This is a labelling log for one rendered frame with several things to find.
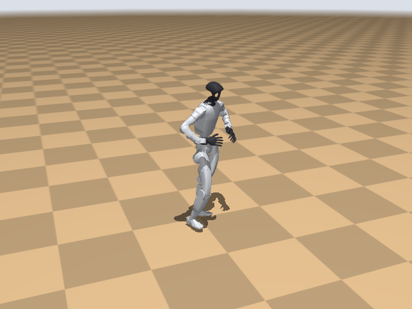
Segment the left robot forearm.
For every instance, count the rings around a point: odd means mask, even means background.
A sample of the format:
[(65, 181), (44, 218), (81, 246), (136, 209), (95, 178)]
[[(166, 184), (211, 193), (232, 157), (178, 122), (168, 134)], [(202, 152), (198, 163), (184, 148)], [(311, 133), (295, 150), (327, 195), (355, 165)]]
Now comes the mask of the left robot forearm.
[[(226, 109), (225, 109), (225, 111), (226, 111), (227, 115), (223, 116), (222, 120), (224, 121), (225, 127), (229, 126), (230, 128), (232, 128), (232, 124), (230, 122), (229, 114), (228, 114)], [(225, 131), (226, 131), (226, 129), (225, 129)]]

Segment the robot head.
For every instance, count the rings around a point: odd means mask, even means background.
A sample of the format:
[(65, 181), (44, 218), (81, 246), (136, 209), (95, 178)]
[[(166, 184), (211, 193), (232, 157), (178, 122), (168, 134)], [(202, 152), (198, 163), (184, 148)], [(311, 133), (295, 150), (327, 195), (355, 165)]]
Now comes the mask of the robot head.
[[(223, 90), (223, 87), (217, 83), (217, 82), (210, 82), (206, 85), (206, 89), (212, 93), (212, 96), (208, 97), (207, 100), (205, 100), (203, 103), (208, 103), (211, 102), (212, 104), (208, 104), (210, 106), (215, 106), (216, 101), (218, 101), (221, 91)], [(215, 97), (215, 94), (218, 93), (218, 96)]]

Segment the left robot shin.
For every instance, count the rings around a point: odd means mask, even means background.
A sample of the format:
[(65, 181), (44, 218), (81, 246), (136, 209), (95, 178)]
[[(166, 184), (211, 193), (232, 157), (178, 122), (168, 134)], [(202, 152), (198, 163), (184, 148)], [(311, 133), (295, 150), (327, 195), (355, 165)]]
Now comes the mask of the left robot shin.
[(196, 195), (198, 195), (198, 191), (202, 188), (202, 185), (198, 184), (196, 186)]

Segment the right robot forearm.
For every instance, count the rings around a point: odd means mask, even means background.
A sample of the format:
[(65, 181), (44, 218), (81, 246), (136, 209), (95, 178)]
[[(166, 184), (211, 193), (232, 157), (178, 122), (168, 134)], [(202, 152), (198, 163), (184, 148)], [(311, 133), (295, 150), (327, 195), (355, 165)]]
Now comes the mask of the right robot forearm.
[(182, 131), (186, 135), (187, 139), (190, 139), (195, 144), (206, 144), (206, 138), (197, 137), (197, 135), (195, 135), (188, 126), (183, 126)]

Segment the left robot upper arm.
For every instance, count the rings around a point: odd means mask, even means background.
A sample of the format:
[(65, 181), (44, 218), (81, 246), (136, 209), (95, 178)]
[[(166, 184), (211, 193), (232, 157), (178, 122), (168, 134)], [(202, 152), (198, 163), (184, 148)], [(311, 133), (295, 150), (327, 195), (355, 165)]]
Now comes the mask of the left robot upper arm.
[(223, 116), (227, 115), (226, 111), (225, 111), (225, 106), (224, 106), (224, 103), (222, 103), (221, 101), (218, 100), (218, 102), (220, 103), (220, 106), (221, 106), (220, 107), (220, 116), (223, 117)]

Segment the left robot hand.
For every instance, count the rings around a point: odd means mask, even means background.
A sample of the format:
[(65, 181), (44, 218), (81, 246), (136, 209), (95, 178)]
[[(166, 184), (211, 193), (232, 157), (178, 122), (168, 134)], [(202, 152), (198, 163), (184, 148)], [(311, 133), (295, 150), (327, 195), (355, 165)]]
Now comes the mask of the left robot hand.
[(236, 141), (236, 137), (235, 137), (235, 134), (234, 134), (232, 128), (230, 128), (229, 126), (227, 126), (225, 129), (226, 129), (226, 132), (227, 132), (228, 134), (230, 134), (229, 138), (232, 136), (232, 138), (231, 138), (230, 140), (233, 139), (232, 142), (234, 143), (234, 142)]

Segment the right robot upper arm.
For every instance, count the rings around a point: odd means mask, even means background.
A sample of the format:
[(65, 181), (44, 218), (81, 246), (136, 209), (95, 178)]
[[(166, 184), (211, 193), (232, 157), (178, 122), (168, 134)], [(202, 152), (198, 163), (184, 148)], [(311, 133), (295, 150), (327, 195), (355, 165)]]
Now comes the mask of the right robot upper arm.
[(205, 116), (206, 109), (201, 106), (196, 108), (192, 115), (180, 126), (180, 132), (184, 134), (182, 131), (183, 126), (190, 126), (193, 125), (198, 119), (201, 119)]

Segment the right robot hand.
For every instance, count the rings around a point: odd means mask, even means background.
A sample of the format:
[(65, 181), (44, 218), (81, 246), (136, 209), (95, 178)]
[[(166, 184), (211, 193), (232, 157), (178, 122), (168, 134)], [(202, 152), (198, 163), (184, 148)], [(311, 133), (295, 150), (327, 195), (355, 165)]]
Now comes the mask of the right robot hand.
[[(210, 144), (210, 145), (222, 146), (222, 145), (219, 145), (219, 144), (223, 144), (223, 143), (222, 143), (222, 142), (217, 142), (217, 141), (223, 141), (223, 140), (218, 140), (217, 138), (223, 138), (223, 137), (214, 137), (214, 136), (216, 136), (216, 135), (219, 135), (219, 134), (212, 135), (212, 136), (210, 136), (209, 138), (207, 138), (207, 137), (202, 137), (202, 138), (206, 138), (206, 144), (201, 144), (201, 145)], [(217, 143), (217, 144), (216, 144), (216, 143)]]

